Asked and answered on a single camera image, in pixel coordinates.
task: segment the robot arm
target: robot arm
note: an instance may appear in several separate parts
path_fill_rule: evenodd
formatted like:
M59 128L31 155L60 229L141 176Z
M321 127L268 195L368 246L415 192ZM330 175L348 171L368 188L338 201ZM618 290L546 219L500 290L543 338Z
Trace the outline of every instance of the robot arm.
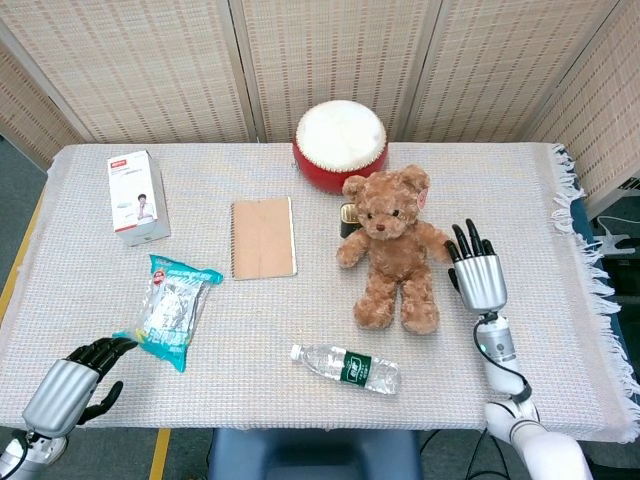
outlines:
M473 339L491 388L509 396L485 405L487 428L516 449L533 480L590 480L578 442L549 432L540 423L531 386L519 370L509 323L500 315L507 303L500 259L491 242L481 240L473 222L467 219L466 223L471 248L458 225L453 226L458 245L445 244L454 262L449 277L467 310L478 315Z
M118 359L137 345L126 338L101 338L56 361L31 398L22 418L26 432L0 457L0 479L31 480L64 453L66 436L109 411L122 391L116 382L102 402L87 407L97 385Z

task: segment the teddy bear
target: teddy bear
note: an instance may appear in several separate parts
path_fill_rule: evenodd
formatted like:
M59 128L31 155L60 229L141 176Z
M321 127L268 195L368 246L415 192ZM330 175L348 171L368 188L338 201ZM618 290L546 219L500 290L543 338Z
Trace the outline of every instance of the teddy bear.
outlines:
M362 228L340 246L338 263L343 268L353 267L369 254L366 292L353 308L362 328L381 329L391 324L398 284L404 327L419 335L438 327L440 315L427 255L440 263L451 259L444 245L449 237L418 220L429 185L429 176L416 165L376 172L368 178L351 176L343 185L342 193L355 204Z

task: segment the cardboard box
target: cardboard box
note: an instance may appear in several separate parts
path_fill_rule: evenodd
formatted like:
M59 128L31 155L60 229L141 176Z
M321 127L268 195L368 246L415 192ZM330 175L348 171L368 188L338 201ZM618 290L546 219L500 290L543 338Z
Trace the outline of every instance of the cardboard box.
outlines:
M110 158L107 168L114 232L129 246L169 236L162 176L149 152Z

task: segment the water bottle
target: water bottle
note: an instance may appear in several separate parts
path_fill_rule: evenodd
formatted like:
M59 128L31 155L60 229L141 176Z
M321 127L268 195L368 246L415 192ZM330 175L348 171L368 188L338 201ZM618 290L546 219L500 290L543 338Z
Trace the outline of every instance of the water bottle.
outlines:
M394 394L400 387L398 364L368 357L331 345L294 345L291 360L302 362L311 371L378 393Z

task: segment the brown notebook cover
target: brown notebook cover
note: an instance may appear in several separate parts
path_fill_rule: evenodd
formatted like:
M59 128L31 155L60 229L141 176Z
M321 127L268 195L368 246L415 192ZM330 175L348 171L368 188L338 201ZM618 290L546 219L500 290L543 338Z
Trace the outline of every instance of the brown notebook cover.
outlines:
M291 199L233 203L231 268L233 278L286 277L297 273Z

